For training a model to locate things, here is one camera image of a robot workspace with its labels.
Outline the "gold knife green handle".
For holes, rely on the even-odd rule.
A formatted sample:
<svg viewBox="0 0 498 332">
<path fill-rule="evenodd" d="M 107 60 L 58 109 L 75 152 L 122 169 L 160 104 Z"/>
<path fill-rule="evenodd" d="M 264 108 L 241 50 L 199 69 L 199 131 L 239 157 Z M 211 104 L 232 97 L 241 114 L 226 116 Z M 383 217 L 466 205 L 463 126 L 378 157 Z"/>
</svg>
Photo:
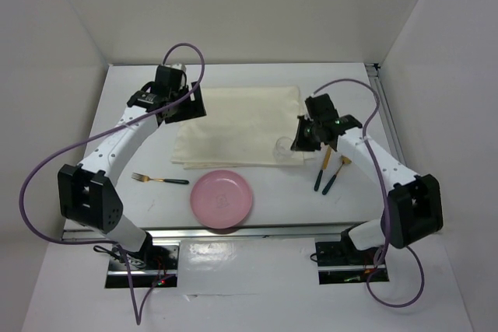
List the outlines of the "gold knife green handle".
<svg viewBox="0 0 498 332">
<path fill-rule="evenodd" d="M 328 167 L 328 163 L 329 163 L 329 160 L 330 160 L 330 157 L 331 157 L 331 152 L 332 152 L 332 148 L 330 146 L 328 146 L 326 148 L 326 152 L 325 152 L 324 158 L 322 160 L 321 168 L 320 168 L 320 170 L 319 170 L 319 172 L 317 174 L 317 178 L 316 178 L 315 183 L 314 183 L 314 191 L 318 191 L 319 188 L 320 188 L 321 180 L 322 180 L 324 171 Z"/>
</svg>

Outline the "cream cloth placemat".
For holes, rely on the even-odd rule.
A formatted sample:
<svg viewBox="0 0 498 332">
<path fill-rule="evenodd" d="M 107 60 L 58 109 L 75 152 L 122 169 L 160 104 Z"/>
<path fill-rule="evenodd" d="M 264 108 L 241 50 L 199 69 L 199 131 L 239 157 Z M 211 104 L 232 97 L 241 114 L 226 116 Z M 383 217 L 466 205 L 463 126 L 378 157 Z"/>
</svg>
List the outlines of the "cream cloth placemat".
<svg viewBox="0 0 498 332">
<path fill-rule="evenodd" d="M 280 164 L 273 156 L 279 138 L 296 135 L 303 114 L 297 86 L 207 88 L 203 101 L 206 115 L 181 123 L 172 163 L 185 169 L 301 166 L 314 157 L 294 152 Z"/>
</svg>

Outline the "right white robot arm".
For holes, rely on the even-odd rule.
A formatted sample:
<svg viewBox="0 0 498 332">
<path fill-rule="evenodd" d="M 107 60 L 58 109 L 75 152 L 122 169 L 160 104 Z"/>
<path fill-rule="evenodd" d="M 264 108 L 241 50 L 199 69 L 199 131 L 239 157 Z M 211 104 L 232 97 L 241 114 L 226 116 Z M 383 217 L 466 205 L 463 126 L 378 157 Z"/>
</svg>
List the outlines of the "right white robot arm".
<svg viewBox="0 0 498 332">
<path fill-rule="evenodd" d="M 403 249 L 443 228 L 440 185 L 402 165 L 365 132 L 354 116 L 340 116 L 330 96 L 310 96 L 307 114 L 298 117 L 293 151 L 315 152 L 323 145 L 349 159 L 381 187 L 386 204 L 382 216 L 342 232 L 339 253 L 349 263 L 358 263 L 366 250 L 385 243 Z"/>
</svg>

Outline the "clear drinking glass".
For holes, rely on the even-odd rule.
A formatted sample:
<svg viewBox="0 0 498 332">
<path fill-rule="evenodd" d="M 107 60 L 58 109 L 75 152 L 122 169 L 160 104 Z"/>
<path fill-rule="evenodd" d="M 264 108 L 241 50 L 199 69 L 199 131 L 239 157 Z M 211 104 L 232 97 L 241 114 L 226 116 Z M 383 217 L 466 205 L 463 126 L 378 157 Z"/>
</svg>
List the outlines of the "clear drinking glass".
<svg viewBox="0 0 498 332">
<path fill-rule="evenodd" d="M 293 140 L 289 137 L 281 137 L 275 142 L 273 156 L 277 163 L 283 164 L 294 157 L 294 151 L 291 149 Z"/>
</svg>

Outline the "pink plate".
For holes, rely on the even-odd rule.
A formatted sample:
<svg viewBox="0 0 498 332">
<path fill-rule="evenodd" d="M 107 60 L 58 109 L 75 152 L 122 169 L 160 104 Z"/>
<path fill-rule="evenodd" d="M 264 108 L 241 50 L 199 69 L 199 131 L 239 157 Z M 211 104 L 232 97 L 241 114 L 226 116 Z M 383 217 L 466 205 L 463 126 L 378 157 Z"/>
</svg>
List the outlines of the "pink plate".
<svg viewBox="0 0 498 332">
<path fill-rule="evenodd" d="M 190 194 L 197 221 L 210 229 L 228 229 L 249 215 L 253 204 L 251 185 L 238 173 L 215 170 L 201 176 Z"/>
</svg>

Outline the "gold spoon green handle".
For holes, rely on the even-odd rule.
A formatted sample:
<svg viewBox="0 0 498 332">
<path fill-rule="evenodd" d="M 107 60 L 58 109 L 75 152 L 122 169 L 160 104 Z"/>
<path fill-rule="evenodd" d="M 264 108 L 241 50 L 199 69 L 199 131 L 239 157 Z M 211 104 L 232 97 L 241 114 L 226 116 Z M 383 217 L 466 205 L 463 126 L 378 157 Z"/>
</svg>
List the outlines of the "gold spoon green handle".
<svg viewBox="0 0 498 332">
<path fill-rule="evenodd" d="M 341 163 L 340 163 L 338 169 L 335 171 L 335 173 L 330 178 L 330 180 L 326 183 L 324 189 L 321 192 L 322 195 L 326 195 L 331 190 L 331 188 L 332 188 L 333 184 L 335 183 L 335 181 L 336 181 L 336 179 L 337 179 L 340 171 L 342 170 L 342 168 L 344 166 L 347 166 L 347 165 L 351 164 L 351 163 L 352 163 L 352 161 L 349 158 L 347 158 L 345 156 L 341 157 Z"/>
</svg>

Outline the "gold fork green handle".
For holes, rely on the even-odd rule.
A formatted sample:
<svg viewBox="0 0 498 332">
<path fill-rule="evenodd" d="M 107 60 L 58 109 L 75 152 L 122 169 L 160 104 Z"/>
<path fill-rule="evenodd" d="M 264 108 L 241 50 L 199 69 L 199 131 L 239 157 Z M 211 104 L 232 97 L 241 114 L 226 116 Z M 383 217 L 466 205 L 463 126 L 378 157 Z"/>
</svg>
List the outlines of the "gold fork green handle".
<svg viewBox="0 0 498 332">
<path fill-rule="evenodd" d="M 150 176 L 141 173 L 132 173 L 132 179 L 142 183 L 159 182 L 159 183 L 170 183 L 178 185 L 188 185 L 190 183 L 188 180 L 183 180 L 183 179 L 152 178 Z"/>
</svg>

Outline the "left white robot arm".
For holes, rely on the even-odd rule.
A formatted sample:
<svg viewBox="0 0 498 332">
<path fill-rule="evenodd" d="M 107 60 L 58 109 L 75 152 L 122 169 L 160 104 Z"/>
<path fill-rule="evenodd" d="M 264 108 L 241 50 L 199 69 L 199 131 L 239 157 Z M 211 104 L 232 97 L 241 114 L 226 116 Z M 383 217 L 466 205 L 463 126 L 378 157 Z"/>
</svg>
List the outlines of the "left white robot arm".
<svg viewBox="0 0 498 332">
<path fill-rule="evenodd" d="M 116 131 L 78 165 L 59 170 L 62 216 L 120 245 L 137 269 L 166 263 L 168 251 L 155 246 L 147 231 L 125 217 L 115 186 L 132 156 L 162 124 L 205 115 L 202 91 L 188 83 L 185 66 L 158 66 L 154 80 L 128 100 Z"/>
</svg>

